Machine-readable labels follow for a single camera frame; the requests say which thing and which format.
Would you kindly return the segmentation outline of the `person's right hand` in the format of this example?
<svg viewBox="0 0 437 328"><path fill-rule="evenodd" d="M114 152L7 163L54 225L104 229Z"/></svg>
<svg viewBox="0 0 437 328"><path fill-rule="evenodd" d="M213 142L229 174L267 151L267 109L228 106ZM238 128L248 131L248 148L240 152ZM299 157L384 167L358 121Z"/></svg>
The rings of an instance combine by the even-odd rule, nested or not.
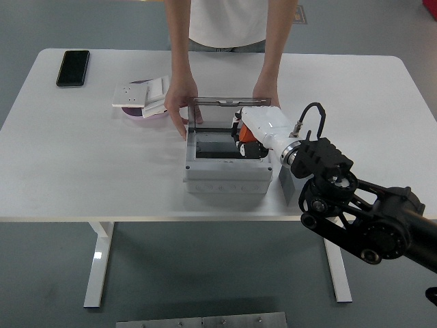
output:
<svg viewBox="0 0 437 328"><path fill-rule="evenodd" d="M187 106L189 98L197 96L197 84L192 77L172 77L165 97L165 108L183 140L186 140L187 120L180 115L180 109Z"/></svg>

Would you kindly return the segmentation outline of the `person's left hand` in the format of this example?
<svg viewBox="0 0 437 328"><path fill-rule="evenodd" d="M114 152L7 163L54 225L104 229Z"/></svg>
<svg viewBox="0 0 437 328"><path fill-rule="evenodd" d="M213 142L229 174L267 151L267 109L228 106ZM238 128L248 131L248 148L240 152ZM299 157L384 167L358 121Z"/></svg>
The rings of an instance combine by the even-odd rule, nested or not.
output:
<svg viewBox="0 0 437 328"><path fill-rule="evenodd" d="M253 88L253 97L269 98L271 106L281 107L277 89L277 78L259 76Z"/></svg>

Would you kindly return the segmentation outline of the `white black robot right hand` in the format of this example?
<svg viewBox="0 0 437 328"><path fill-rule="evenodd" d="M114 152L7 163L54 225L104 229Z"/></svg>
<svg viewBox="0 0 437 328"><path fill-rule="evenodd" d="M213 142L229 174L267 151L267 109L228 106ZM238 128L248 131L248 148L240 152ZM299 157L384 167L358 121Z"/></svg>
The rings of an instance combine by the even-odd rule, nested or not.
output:
<svg viewBox="0 0 437 328"><path fill-rule="evenodd" d="M280 108L272 106L243 107L235 112L231 136L244 158L261 159L272 150L283 165L297 141L290 121Z"/></svg>

